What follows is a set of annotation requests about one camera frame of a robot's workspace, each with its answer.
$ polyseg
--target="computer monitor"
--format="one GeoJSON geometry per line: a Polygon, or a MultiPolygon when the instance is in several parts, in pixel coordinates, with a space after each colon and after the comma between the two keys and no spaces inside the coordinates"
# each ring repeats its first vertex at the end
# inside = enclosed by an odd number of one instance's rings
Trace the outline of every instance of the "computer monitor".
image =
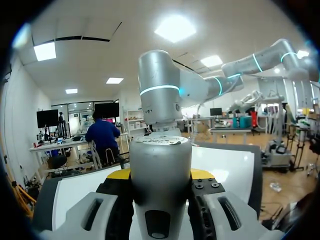
{"type": "Polygon", "coordinates": [[[37,111],[36,120],[38,123],[38,129],[44,127],[56,127],[58,126],[58,110],[46,110],[46,111],[37,111]]]}
{"type": "Polygon", "coordinates": [[[96,103],[94,111],[99,113],[104,119],[119,117],[119,103],[96,103]]]}
{"type": "Polygon", "coordinates": [[[222,108],[210,108],[210,116],[222,116],[222,108]]]}

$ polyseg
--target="blue shirt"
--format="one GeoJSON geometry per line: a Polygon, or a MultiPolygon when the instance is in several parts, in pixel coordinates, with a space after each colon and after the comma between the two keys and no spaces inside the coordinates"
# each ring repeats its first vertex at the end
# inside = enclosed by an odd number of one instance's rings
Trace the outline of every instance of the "blue shirt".
{"type": "Polygon", "coordinates": [[[105,148],[117,148],[118,144],[115,138],[120,136],[120,131],[111,122],[102,121],[98,118],[94,124],[92,124],[86,135],[85,140],[95,142],[96,149],[105,148]]]}

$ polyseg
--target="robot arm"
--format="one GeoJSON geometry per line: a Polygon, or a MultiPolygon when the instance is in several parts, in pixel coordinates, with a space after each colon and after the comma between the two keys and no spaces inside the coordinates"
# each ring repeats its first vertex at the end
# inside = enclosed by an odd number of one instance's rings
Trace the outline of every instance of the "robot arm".
{"type": "Polygon", "coordinates": [[[316,64],[307,57],[299,59],[285,39],[237,61],[224,64],[224,76],[203,78],[176,67],[162,50],[140,56],[138,80],[144,119],[147,124],[170,125],[182,119],[181,107],[205,103],[226,93],[242,89],[242,75],[256,74],[283,64],[290,80],[318,81],[316,64]]]}
{"type": "Polygon", "coordinates": [[[243,99],[236,100],[226,111],[235,112],[236,110],[239,110],[241,113],[244,113],[255,105],[281,103],[284,99],[283,96],[279,95],[264,97],[261,92],[254,90],[243,99]]]}

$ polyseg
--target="person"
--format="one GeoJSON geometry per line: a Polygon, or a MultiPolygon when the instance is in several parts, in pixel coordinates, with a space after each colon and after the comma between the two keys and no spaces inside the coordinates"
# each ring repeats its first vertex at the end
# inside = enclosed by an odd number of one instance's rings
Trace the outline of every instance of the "person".
{"type": "Polygon", "coordinates": [[[86,135],[87,142],[94,141],[95,149],[100,157],[102,166],[110,164],[119,154],[119,147],[115,138],[120,136],[120,131],[114,124],[108,121],[102,121],[102,116],[98,112],[93,115],[94,124],[92,124],[86,135]]]}

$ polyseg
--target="black hair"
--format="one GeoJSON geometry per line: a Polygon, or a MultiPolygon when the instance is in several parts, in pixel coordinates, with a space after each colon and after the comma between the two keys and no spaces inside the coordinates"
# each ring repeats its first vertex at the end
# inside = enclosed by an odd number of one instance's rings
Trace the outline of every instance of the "black hair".
{"type": "Polygon", "coordinates": [[[96,121],[97,119],[102,119],[102,114],[95,111],[93,112],[92,117],[93,117],[93,120],[96,121]]]}

